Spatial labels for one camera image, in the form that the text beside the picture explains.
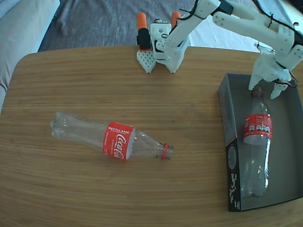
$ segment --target plastic bottle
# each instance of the plastic bottle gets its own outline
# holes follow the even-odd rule
[[[268,155],[272,118],[260,88],[251,92],[252,108],[244,121],[244,142],[249,144],[241,177],[242,196],[263,196],[268,187]]]
[[[97,122],[72,113],[57,112],[51,122],[55,138],[82,143],[120,159],[158,157],[171,159],[173,147],[155,141],[132,126]]]

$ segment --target red label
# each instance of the red label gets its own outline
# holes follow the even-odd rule
[[[103,153],[116,158],[126,159],[127,147],[134,127],[111,122],[103,139]]]
[[[273,137],[272,119],[266,114],[251,114],[244,120],[244,137],[264,135]]]

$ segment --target lying bottle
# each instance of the lying bottle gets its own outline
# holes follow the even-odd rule
[[[75,141],[120,159],[158,157],[171,159],[173,147],[162,144],[136,130],[116,122],[96,122],[72,113],[57,112],[51,122],[55,138]]]

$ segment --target cardboard box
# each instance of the cardboard box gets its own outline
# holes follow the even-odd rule
[[[297,88],[287,88],[270,99],[273,83],[261,81],[273,120],[269,151],[267,193],[261,197],[241,197],[241,172],[245,151],[244,118],[251,110],[248,91],[250,75],[226,74],[219,87],[228,169],[229,211],[267,207],[303,197],[303,108]]]

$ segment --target wood grain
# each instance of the wood grain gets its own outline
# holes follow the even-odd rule
[[[251,73],[258,55],[188,48],[176,74],[162,65],[145,74],[136,51],[95,47],[21,60],[0,117],[0,226],[302,226],[302,199],[228,212],[217,91],[226,72]],[[302,65],[294,72],[303,81]],[[173,158],[123,162],[56,140],[56,111],[137,126],[173,145]]]

